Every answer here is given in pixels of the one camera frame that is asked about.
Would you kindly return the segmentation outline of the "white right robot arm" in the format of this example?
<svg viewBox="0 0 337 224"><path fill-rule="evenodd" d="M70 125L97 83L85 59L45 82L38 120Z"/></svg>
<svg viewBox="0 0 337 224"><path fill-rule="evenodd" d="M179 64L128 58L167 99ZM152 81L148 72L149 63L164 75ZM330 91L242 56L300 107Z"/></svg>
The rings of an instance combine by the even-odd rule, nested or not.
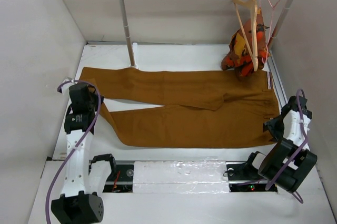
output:
<svg viewBox="0 0 337 224"><path fill-rule="evenodd" d="M304 94L290 97L280 115L263 124L263 130L270 133L271 142L276 145L267 155L258 151L250 154L243 172L248 178L260 176L260 179L241 185L252 188L255 183L265 180L266 190L276 185L296 193L318 159L307 146L308 126L312 119L307 101Z"/></svg>

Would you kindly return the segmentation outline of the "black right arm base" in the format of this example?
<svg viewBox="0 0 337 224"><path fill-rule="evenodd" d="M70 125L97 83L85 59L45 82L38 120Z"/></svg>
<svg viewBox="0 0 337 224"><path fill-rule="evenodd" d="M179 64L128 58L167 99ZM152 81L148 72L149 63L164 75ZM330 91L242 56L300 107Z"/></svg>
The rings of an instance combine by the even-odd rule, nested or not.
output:
<svg viewBox="0 0 337 224"><path fill-rule="evenodd" d="M266 190L267 180L258 174L258 168L266 155L252 152L247 161L227 161L223 177L229 183L229 192L277 192L272 185Z"/></svg>

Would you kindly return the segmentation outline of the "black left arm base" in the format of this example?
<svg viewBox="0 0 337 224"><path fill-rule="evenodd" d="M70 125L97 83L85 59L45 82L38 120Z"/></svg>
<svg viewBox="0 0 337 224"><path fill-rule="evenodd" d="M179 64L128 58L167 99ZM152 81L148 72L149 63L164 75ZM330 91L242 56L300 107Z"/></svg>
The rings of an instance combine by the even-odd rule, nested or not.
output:
<svg viewBox="0 0 337 224"><path fill-rule="evenodd" d="M103 192L129 193L133 191L134 162L118 161L116 171L105 183Z"/></svg>

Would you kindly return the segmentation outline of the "brown trousers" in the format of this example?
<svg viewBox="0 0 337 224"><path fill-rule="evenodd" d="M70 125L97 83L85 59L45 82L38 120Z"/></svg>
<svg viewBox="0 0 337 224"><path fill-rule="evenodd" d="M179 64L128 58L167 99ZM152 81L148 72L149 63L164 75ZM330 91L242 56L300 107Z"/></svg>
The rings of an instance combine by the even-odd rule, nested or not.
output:
<svg viewBox="0 0 337 224"><path fill-rule="evenodd" d="M151 108L109 111L101 116L119 140L146 148L249 148L271 143L263 124L279 114L269 72L244 79L235 72L144 72L83 68L107 99L151 104Z"/></svg>

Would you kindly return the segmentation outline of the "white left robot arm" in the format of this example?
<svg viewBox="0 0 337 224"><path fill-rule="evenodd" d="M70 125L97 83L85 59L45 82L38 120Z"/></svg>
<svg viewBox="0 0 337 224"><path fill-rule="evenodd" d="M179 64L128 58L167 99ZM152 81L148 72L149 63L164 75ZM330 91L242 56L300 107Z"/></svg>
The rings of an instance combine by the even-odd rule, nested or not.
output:
<svg viewBox="0 0 337 224"><path fill-rule="evenodd" d="M112 154L90 158L94 126L104 97L97 87L83 80L66 80L57 91L68 92L65 114L66 158L56 172L45 199L45 218L51 223L100 223L104 217L101 194L107 180L117 175Z"/></svg>

